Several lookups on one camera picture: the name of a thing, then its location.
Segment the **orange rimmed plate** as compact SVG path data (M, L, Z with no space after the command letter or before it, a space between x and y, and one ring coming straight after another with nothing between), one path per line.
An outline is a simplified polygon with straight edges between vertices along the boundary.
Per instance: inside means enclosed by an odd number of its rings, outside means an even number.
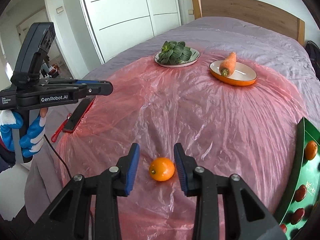
M210 63L209 70L213 77L223 83L231 86L246 87L254 84L257 80L256 72L249 66L237 62L234 73L229 77L224 77L219 72L219 66L222 61L214 61Z

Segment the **pink plastic sheet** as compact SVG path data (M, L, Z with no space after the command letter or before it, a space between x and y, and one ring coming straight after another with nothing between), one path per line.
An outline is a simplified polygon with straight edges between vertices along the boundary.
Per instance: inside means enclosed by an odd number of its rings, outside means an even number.
M253 85L220 82L209 71L220 58L210 51L190 67L169 69L143 57L115 72L113 93L97 97L76 130L62 135L56 149L68 169L57 164L56 171L63 184L69 174L101 174L139 144L134 188L118 200L123 239L191 238L195 199L176 176L160 183L149 175L151 162L172 159L178 142L214 174L239 174L271 212L278 206L305 103L284 76L252 61Z

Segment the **green rectangular tray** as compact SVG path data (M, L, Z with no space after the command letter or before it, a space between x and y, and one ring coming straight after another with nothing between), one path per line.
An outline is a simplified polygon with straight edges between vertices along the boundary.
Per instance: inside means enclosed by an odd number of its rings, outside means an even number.
M308 161L304 150L309 141L319 145L319 130L305 117L297 125L296 151L291 174L274 213L279 224L285 224L287 239L319 239L319 153ZM301 202L294 200L300 185L307 188L306 197ZM305 215L296 225L290 223L292 214L298 208L305 209Z

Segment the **mandarin orange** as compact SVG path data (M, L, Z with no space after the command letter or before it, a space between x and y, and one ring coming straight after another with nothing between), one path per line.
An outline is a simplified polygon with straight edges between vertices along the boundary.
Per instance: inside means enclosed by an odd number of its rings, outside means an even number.
M305 158L310 161L314 159L314 157L317 155L318 151L318 145L315 141L309 141L305 147L304 154Z

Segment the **orange carrot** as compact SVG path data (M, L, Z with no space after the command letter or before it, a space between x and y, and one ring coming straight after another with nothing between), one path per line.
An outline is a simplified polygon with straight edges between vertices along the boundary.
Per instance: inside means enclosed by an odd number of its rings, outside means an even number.
M230 53L221 63L219 66L219 72L224 77L231 76L236 67L236 53Z

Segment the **small smooth orange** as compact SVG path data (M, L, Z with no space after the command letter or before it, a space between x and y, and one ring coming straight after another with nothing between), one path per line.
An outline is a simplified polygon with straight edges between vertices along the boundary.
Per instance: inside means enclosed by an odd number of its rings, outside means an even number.
M175 165L168 158L157 158L149 166L149 175L155 181L167 181L175 173Z

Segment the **red cased smartphone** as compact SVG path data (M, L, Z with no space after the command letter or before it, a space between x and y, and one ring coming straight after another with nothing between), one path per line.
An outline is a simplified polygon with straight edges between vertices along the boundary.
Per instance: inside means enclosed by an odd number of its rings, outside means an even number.
M88 112L88 110L93 105L93 102L95 101L95 97L91 98L85 98L83 99L74 112L69 117L68 121L63 127L63 132L66 133L73 133L75 129L77 128L78 124L80 124L81 119L84 117L84 115Z

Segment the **black backpack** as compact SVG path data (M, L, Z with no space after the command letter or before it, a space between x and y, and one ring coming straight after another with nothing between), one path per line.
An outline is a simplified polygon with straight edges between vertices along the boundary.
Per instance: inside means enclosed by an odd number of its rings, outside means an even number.
M320 49L313 41L308 41L305 50L309 56L316 77L320 80Z

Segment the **wooden headboard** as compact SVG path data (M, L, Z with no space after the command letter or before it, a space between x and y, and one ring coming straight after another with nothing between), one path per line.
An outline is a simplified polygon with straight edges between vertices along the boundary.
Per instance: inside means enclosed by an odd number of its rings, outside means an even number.
M305 44L305 22L297 16L258 0L192 0L195 19L230 17L275 31Z

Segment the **green bok choy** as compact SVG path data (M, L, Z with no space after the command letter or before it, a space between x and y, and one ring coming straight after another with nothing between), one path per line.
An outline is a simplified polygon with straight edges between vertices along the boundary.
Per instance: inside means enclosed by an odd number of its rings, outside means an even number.
M188 61L191 57L190 47L184 41L165 41L161 48L159 61L162 64L173 64Z

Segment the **white wardrobe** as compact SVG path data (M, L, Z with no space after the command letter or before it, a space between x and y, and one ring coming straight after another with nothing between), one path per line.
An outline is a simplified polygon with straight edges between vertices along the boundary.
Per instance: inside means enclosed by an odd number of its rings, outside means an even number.
M101 63L181 24L178 0L80 0Z

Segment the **white plate with greens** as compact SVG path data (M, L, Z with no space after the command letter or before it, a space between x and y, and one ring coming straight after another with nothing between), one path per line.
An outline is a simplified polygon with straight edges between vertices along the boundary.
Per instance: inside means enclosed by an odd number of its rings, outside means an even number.
M187 67L187 66L191 66L192 64L194 64L200 57L200 52L194 48L190 49L191 51L191 57L188 61L178 61L178 63L173 63L173 64L162 64L159 61L159 55L160 55L160 51L154 56L154 61L159 64L162 67L165 68L181 68L181 67Z

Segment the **purple bed cover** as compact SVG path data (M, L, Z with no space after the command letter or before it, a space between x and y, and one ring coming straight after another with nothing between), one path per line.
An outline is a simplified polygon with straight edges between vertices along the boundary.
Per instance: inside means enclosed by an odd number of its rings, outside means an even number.
M166 40L185 40L198 50L234 49L244 59L274 69L301 93L311 122L319 127L319 79L306 50L297 41L274 31L227 17L205 17L159 34L112 57L90 71L86 79L109 79L116 71L159 50ZM30 167L24 200L27 215L36 222L61 190L52 151L44 145Z

